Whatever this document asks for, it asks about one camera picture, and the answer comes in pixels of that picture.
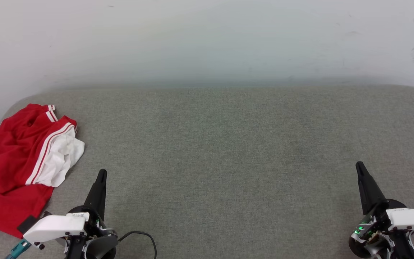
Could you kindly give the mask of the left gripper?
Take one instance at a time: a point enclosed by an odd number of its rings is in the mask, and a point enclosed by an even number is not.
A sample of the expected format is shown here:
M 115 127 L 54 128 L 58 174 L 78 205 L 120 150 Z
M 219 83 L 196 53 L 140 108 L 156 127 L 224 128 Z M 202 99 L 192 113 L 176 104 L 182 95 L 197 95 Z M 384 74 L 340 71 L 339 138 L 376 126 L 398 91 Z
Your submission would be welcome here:
M 105 219 L 106 181 L 108 172 L 100 169 L 95 182 L 87 195 L 84 205 L 77 206 L 68 211 L 71 216 L 83 215 L 86 217 L 84 231 L 79 235 L 89 238 L 108 236 L 109 230 L 103 220 Z

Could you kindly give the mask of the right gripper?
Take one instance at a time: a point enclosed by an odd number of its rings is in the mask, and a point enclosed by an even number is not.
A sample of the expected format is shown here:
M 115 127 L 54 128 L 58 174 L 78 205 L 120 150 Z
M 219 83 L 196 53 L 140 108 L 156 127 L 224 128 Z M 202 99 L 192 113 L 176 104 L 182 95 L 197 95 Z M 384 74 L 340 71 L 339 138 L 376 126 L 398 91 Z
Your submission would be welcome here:
M 391 220 L 387 210 L 408 208 L 397 200 L 386 199 L 362 161 L 356 162 L 355 168 L 358 174 L 358 187 L 364 217 L 350 237 L 355 241 L 370 241 L 378 233 L 388 232 Z

